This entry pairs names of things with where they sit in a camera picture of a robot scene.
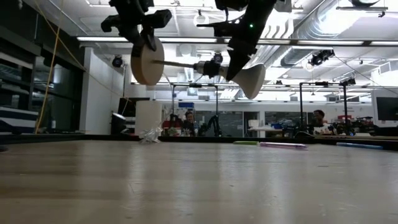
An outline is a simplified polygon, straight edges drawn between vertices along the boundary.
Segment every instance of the computer screen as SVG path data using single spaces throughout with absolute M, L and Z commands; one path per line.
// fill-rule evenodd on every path
M 380 121 L 398 121 L 398 98 L 377 97 L 377 113 Z

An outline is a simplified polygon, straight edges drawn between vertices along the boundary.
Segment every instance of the ceiling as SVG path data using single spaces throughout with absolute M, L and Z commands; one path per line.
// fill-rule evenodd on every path
M 174 0 L 154 0 L 158 8 L 168 7 L 174 15 L 173 19 L 163 29 L 156 30 L 155 34 L 160 37 L 213 37 L 212 29 L 199 29 L 194 25 L 194 18 L 198 14 L 196 8 L 202 8 L 202 14 L 209 19 L 209 22 L 220 22 L 224 20 L 224 12 L 218 11 L 215 7 L 214 0 L 179 0 L 181 6 L 194 7 L 192 8 L 175 8 L 171 7 L 171 2 Z M 309 16 L 308 19 L 300 25 L 300 21 L 304 19 L 310 12 L 312 12 L 323 0 L 292 0 L 294 7 L 300 7 L 302 10 L 294 10 L 292 12 L 274 12 L 267 21 L 267 27 L 263 33 L 262 38 L 288 38 L 294 36 L 302 27 L 309 26 L 314 19 L 315 14 Z M 113 7 L 106 7 L 108 1 L 106 0 L 24 0 L 27 4 L 38 9 L 36 3 L 44 11 L 45 15 L 54 23 L 59 24 L 61 21 L 61 28 L 72 36 L 118 36 L 117 30 L 110 33 L 104 33 L 101 30 L 100 24 L 109 15 L 115 15 L 116 10 Z M 348 0 L 340 0 L 341 6 L 347 4 Z M 345 11 L 342 14 L 336 15 L 337 12 L 333 7 L 328 13 L 333 14 L 334 17 L 329 21 L 327 30 L 342 28 L 335 39 L 387 39 L 395 40 L 398 37 L 398 2 L 396 0 L 381 1 L 377 6 L 388 7 L 386 15 L 379 18 L 380 11 Z M 60 10 L 62 8 L 63 17 L 60 19 Z M 242 14 L 242 12 L 230 12 L 229 19 L 233 19 Z M 189 62 L 199 60 L 209 60 L 214 52 L 221 52 L 224 56 L 224 62 L 228 63 L 227 47 L 220 44 L 190 44 L 195 49 L 193 58 L 181 57 L 178 54 L 180 44 L 164 44 L 166 58 L 171 61 Z M 96 49 L 98 55 L 107 58 L 112 58 L 113 55 L 121 54 L 126 63 L 129 62 L 129 54 L 132 44 L 95 44 L 92 45 Z M 262 46 L 257 55 L 253 56 L 256 63 L 270 62 L 271 56 L 278 56 L 276 52 L 281 51 L 282 48 Z M 310 80 L 334 80 L 341 78 L 342 75 L 347 74 L 351 76 L 353 68 L 357 70 L 356 81 L 359 85 L 369 84 L 370 73 L 373 70 L 379 69 L 380 65 L 384 65 L 390 61 L 398 60 L 397 48 L 374 48 L 374 47 L 335 47 L 336 56 L 339 58 L 331 58 L 323 65 L 313 69 L 304 69 L 306 63 L 298 63 L 294 67 L 282 68 L 279 61 L 272 61 L 273 63 L 267 67 L 266 80 L 264 83 L 274 83 L 276 80 L 282 80 L 284 84 L 298 84 Z M 302 58 L 306 62 L 311 56 Z M 179 73 L 184 73 L 182 68 L 166 67 L 165 74 L 169 77 L 178 77 Z

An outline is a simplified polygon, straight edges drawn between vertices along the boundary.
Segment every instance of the table surface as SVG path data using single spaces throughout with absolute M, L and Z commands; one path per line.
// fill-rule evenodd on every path
M 0 154 L 0 223 L 398 223 L 398 153 L 70 141 Z

